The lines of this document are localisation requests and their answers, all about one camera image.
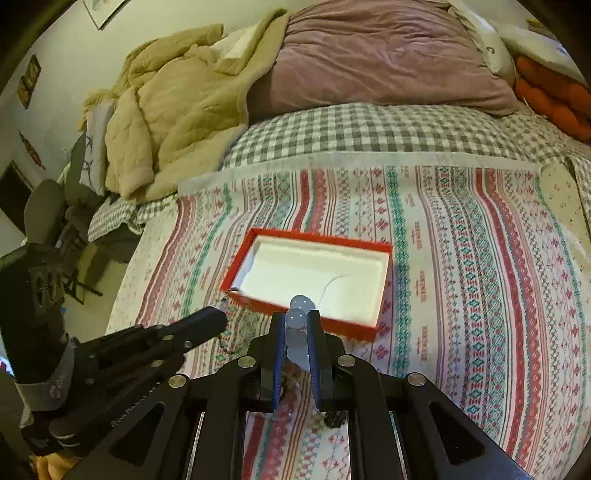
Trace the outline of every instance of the gingham fabric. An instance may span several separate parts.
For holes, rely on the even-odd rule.
[[[228,151],[222,168],[320,151],[451,151],[535,163],[557,160],[572,164],[583,206],[587,214],[591,212],[591,147],[562,133],[525,105],[500,118],[460,106],[370,103],[287,113],[251,126]],[[171,196],[136,206],[119,199],[103,205],[93,218],[89,239],[123,223],[141,232],[175,200]]]

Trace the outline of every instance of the dark doorway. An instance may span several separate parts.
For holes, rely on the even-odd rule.
[[[30,196],[31,187],[18,171],[17,166],[11,163],[0,177],[0,209],[23,235],[26,235],[25,205]]]

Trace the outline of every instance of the pink blanket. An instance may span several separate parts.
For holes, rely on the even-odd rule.
[[[517,110],[464,27],[423,0],[327,0],[296,13],[273,69],[253,85],[253,119],[347,102]]]

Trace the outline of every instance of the beige fleece coat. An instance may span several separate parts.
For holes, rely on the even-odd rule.
[[[147,202],[217,170],[248,127],[246,95],[275,62],[287,21],[285,10],[277,9],[226,38],[217,24],[132,51],[116,85],[85,103],[88,112],[117,100],[105,136],[107,189]]]

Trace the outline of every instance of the open box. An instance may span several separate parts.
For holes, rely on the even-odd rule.
[[[310,298],[326,331],[373,341],[392,246],[313,233],[253,228],[221,289],[252,310],[286,312]]]

